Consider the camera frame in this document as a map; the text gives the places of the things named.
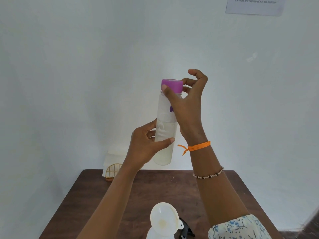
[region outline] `beaded bracelet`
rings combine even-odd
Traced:
[[[194,176],[195,178],[197,178],[197,179],[213,178],[213,177],[215,177],[215,176],[220,175],[223,171],[224,171],[224,167],[221,167],[221,170],[220,170],[218,173],[215,173],[215,174],[213,174],[213,175],[199,177],[199,176],[196,176],[195,174],[193,174],[193,176]]]

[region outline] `paper sign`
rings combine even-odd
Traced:
[[[228,0],[226,13],[281,16],[286,0]]]

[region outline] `white shirt with blue flowers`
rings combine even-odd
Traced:
[[[208,231],[209,239],[271,239],[269,233],[254,215],[212,226]]]

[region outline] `table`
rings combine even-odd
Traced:
[[[225,171],[250,213],[255,215],[273,239],[282,238],[239,175]],[[110,182],[102,170],[86,169],[66,195],[40,239],[74,239],[89,220]],[[210,228],[192,170],[140,170],[132,186],[117,238],[146,238],[154,205],[167,202],[190,226],[197,239],[207,239]]]

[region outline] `orange wristband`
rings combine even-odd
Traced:
[[[198,149],[201,149],[201,148],[205,148],[205,147],[208,147],[210,144],[211,144],[211,142],[208,141],[208,142],[204,142],[204,143],[201,143],[201,144],[198,144],[198,145],[195,145],[195,146],[188,146],[188,148],[186,148],[185,146],[180,145],[180,144],[178,146],[185,148],[185,151],[183,153],[183,156],[184,156],[184,154],[187,151],[195,151],[195,150],[198,150]]]

